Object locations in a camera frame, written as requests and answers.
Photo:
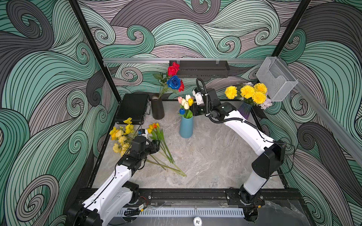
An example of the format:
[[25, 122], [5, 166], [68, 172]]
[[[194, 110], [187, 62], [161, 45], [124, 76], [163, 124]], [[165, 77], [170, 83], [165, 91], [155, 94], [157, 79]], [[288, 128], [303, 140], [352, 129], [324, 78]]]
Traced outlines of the yellow flower bunch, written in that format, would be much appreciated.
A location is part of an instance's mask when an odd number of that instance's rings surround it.
[[177, 174], [179, 176], [187, 177], [187, 175], [175, 163], [170, 163], [169, 162], [169, 160], [166, 158], [164, 153], [150, 154], [147, 157], [147, 160], [146, 160], [147, 163], [149, 163], [149, 161], [152, 161], [151, 155], [159, 158], [164, 163], [164, 165], [166, 167], [166, 171], [172, 171], [172, 172], [174, 172], [175, 174]]

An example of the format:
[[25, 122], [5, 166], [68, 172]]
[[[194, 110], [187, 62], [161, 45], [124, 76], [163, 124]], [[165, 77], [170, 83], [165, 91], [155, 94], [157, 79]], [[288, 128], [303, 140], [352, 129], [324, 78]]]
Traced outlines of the teal ceramic vase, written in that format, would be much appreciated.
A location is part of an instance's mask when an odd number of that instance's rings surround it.
[[193, 135], [194, 118], [181, 119], [179, 134], [182, 138], [190, 138]]

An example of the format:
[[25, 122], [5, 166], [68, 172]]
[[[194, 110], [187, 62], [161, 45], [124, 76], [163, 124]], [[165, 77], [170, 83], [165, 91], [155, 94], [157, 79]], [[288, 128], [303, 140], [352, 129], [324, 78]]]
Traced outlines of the black cylindrical vase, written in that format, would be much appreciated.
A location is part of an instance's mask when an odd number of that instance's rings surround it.
[[154, 94], [151, 96], [150, 100], [153, 118], [156, 120], [163, 119], [165, 116], [165, 112], [162, 99], [159, 97], [158, 94]]

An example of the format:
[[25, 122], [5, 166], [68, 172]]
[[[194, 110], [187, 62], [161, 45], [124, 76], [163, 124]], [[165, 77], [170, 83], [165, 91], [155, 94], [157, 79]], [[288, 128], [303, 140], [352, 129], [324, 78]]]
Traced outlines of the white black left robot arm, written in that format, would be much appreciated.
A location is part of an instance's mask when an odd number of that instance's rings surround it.
[[66, 226], [106, 226], [127, 204], [138, 201], [139, 186], [130, 182], [148, 155], [160, 150], [160, 141], [136, 136], [130, 149], [116, 163], [115, 170], [103, 185], [81, 204], [68, 211]]

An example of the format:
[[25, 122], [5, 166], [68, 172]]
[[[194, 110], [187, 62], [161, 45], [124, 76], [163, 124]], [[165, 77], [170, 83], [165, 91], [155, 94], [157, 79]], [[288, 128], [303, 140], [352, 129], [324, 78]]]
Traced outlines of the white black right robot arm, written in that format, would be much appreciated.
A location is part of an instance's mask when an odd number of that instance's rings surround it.
[[196, 103], [192, 105], [191, 111], [195, 116], [205, 115], [213, 123], [225, 124], [243, 138], [258, 155], [252, 162], [251, 174], [239, 191], [244, 204], [252, 203], [259, 190], [283, 164], [286, 144], [262, 133], [229, 102], [222, 103], [214, 89], [196, 88], [192, 95]]

